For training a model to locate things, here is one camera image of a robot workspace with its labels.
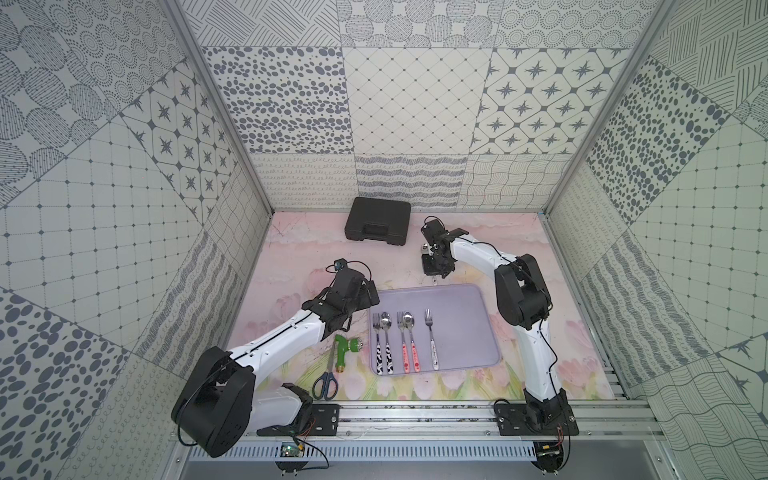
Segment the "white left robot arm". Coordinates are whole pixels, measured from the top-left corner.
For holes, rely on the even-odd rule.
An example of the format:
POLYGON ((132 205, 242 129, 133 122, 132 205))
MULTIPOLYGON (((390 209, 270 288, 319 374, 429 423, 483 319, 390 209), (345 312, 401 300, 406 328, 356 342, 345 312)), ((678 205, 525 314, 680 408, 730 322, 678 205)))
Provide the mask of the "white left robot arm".
POLYGON ((171 410, 181 445, 219 457, 249 430, 296 437, 310 428, 314 398, 307 390, 292 383, 260 394, 256 389, 297 354, 348 331, 356 312, 379 303, 369 271, 339 259, 333 273, 330 284, 283 324, 232 350, 213 346, 201 354, 171 410))

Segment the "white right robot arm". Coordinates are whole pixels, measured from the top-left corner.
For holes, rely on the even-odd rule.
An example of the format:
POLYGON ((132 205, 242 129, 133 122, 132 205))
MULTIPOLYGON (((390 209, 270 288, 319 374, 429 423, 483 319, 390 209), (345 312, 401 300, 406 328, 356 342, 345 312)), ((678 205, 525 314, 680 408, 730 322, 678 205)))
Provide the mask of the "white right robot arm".
POLYGON ((514 329, 524 367, 528 431, 576 436, 579 428, 555 371, 559 357, 548 324, 553 303, 537 260, 529 254, 505 253, 462 228, 449 230, 436 216, 426 217, 421 233, 426 275, 445 278, 463 262, 494 280, 498 313, 514 329))

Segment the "pink handle spoon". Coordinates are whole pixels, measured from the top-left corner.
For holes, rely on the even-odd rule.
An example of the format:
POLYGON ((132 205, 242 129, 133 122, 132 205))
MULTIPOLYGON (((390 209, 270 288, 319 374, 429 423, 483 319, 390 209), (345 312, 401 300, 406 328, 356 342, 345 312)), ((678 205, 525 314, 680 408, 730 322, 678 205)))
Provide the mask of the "pink handle spoon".
POLYGON ((403 319, 404 319, 404 323, 408 331, 408 336, 410 340, 411 354, 412 354, 412 360, 413 360, 412 362, 413 371, 416 373, 420 373, 421 364, 420 364, 420 359, 418 355, 418 349, 415 343, 415 338, 413 335, 414 317, 410 312, 406 311, 403 315, 403 319))

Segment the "blue handled scissors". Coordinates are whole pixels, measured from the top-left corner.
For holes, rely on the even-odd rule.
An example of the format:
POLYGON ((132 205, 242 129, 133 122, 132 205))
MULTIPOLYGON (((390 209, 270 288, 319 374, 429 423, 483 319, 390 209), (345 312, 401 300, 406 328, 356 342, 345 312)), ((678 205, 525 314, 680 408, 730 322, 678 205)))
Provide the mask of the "blue handled scissors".
POLYGON ((334 374, 336 348, 332 347, 327 365, 323 373, 315 380, 312 395, 315 400, 333 400, 338 392, 339 384, 334 374))

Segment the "aluminium mounting rail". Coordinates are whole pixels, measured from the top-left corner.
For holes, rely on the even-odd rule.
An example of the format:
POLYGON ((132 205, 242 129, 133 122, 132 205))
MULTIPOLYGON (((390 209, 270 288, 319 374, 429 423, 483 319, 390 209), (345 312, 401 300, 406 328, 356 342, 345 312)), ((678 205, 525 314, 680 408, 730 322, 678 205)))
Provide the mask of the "aluminium mounting rail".
POLYGON ((317 402, 304 409, 299 427, 278 426, 271 418, 262 427, 250 420, 248 407, 226 420, 215 420, 210 438, 196 438, 193 427, 206 422, 200 418, 182 430, 201 447, 227 451, 241 437, 309 435, 329 439, 384 440, 478 440, 508 437, 532 441, 649 440, 663 435, 650 407, 643 401, 575 401, 566 418, 532 427, 522 402, 448 401, 317 402))

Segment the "white floral handle fork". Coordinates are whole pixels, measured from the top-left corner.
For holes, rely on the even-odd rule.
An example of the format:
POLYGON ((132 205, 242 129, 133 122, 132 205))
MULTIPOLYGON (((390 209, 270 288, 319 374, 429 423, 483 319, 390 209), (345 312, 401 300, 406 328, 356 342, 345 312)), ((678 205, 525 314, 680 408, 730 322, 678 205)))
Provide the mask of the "white floral handle fork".
POLYGON ((433 320, 432 311, 429 308, 427 308, 425 310, 424 319, 425 319, 425 324, 426 324, 426 326, 428 328, 428 332, 429 332, 430 355, 431 355, 432 368, 435 371, 437 371, 440 368, 440 363, 439 363, 439 356, 438 356, 436 341, 435 341, 435 337, 434 337, 434 330, 433 330, 434 320, 433 320))

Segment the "green spray nozzle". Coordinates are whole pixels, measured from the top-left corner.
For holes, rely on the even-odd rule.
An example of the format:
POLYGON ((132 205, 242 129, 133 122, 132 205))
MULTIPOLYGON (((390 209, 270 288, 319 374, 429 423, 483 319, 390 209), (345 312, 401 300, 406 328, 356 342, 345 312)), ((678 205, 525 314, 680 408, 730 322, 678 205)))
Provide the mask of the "green spray nozzle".
POLYGON ((342 335, 336 335, 335 344, 336 344, 335 371, 338 373, 342 373, 346 368, 346 361, 345 361, 346 354, 359 353, 362 350, 363 341, 357 337, 347 339, 342 335))

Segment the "cow pattern handle spoon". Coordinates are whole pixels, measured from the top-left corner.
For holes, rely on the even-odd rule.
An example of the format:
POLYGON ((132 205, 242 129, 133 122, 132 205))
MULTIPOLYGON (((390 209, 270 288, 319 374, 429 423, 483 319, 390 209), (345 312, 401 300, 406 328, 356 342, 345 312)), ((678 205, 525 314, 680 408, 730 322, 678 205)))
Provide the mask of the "cow pattern handle spoon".
POLYGON ((391 327, 391 318, 390 315, 387 312, 383 312, 380 316, 380 323, 381 327, 384 331, 385 335, 385 362, 386 362, 386 373, 388 375, 394 374, 394 364, 393 364, 393 357, 392 357, 392 350, 389 340, 389 330, 391 327))

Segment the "black plastic tool case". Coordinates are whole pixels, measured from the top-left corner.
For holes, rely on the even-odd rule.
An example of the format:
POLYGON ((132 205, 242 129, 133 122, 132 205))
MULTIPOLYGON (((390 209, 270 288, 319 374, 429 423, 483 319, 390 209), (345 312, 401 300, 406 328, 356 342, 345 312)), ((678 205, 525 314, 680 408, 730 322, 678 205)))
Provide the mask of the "black plastic tool case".
POLYGON ((407 242, 411 204, 405 201, 356 197, 344 233, 348 240, 375 240, 403 246, 407 242))

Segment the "lavender placemat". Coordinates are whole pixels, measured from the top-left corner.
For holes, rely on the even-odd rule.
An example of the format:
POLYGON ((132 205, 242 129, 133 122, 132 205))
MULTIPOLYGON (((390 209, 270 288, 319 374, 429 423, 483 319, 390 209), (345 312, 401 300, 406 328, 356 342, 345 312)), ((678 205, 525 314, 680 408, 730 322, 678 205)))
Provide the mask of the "lavender placemat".
MULTIPOLYGON (((392 350, 394 374, 403 372, 401 337, 397 326, 397 312, 410 312, 414 317, 413 335, 421 364, 420 373, 447 372, 491 367, 501 360, 501 353, 480 289, 471 284, 422 286, 418 288, 387 290, 379 293, 380 303, 368 310, 371 370, 376 373, 375 335, 372 317, 387 312, 391 318, 389 340, 392 350), (429 308, 433 315, 433 330, 440 368, 432 368, 429 332, 424 313, 429 308)), ((405 338, 413 371, 408 331, 405 338)), ((385 335, 381 327, 380 342, 383 357, 383 375, 386 373, 385 335)))

